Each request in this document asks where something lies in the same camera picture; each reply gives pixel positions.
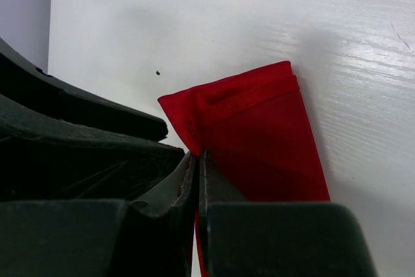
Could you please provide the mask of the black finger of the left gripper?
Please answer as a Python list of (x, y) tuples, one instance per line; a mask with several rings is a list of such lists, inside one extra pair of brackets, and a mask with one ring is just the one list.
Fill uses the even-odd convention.
[(48, 117), (161, 141), (166, 122), (156, 116), (109, 101), (44, 73), (1, 40), (1, 95)]
[(180, 148), (53, 119), (1, 97), (1, 200), (134, 200)]

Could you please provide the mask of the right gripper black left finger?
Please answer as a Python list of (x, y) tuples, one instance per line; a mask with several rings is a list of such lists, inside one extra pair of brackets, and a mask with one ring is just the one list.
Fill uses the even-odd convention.
[(190, 276), (195, 219), (196, 157), (185, 154), (175, 170), (132, 202), (141, 216), (141, 276)]

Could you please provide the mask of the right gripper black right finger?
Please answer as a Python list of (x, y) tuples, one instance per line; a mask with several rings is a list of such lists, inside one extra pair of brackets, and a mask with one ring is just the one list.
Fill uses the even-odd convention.
[(198, 245), (205, 258), (238, 258), (244, 253), (245, 196), (222, 174), (211, 151), (200, 158)]

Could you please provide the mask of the red cloth napkin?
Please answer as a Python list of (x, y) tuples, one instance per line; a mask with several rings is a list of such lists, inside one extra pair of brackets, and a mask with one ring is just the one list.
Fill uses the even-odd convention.
[(278, 62), (159, 98), (189, 151), (210, 151), (248, 199), (328, 201), (329, 191), (291, 63)]

